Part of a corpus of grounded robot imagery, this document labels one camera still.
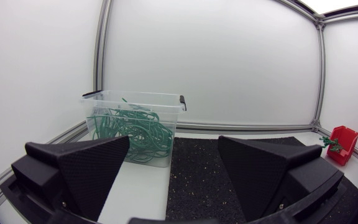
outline green plant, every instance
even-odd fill
[[[338,139],[334,139],[333,141],[329,137],[322,137],[320,140],[323,140],[324,147],[327,147],[329,145],[333,145],[330,151],[340,153],[343,147],[338,143]]]

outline white panel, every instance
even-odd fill
[[[179,121],[309,124],[318,36],[275,1],[115,0],[104,75],[106,90],[184,95]]]
[[[358,0],[302,0],[318,14],[358,5]]]
[[[345,125],[358,132],[358,20],[327,25],[323,128]]]
[[[84,120],[101,1],[0,0],[0,173]]]

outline clear plastic bin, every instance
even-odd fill
[[[97,91],[83,95],[92,139],[129,136],[127,162],[168,167],[178,115],[186,111],[181,95]]]

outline green rope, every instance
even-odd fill
[[[328,137],[322,137],[322,138],[320,138],[320,140],[323,140],[323,142],[324,142],[323,148],[325,148],[329,145],[333,145],[332,148],[330,149],[330,151],[341,153],[341,150],[343,149],[343,147],[338,143],[338,139],[334,139],[332,141]]]
[[[95,123],[93,139],[129,136],[130,148],[127,158],[136,162],[148,162],[153,158],[170,155],[173,132],[160,123],[157,113],[130,105],[134,110],[100,108],[98,115],[90,116]]]

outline textured black pad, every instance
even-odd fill
[[[128,224],[219,224],[215,218],[188,221],[164,221],[164,220],[146,220],[140,218],[131,218]]]
[[[288,169],[316,159],[321,146],[286,146],[219,137],[218,150],[247,221],[264,214]]]
[[[256,141],[304,146],[294,137]],[[347,190],[340,202],[321,220],[321,224],[346,224],[356,210],[357,187],[346,177],[342,178],[341,184]],[[246,223],[234,187],[219,156],[218,140],[175,138],[166,219],[211,217],[218,218],[220,224]]]
[[[27,154],[60,170],[79,215],[96,221],[128,152],[129,138],[25,145]]]

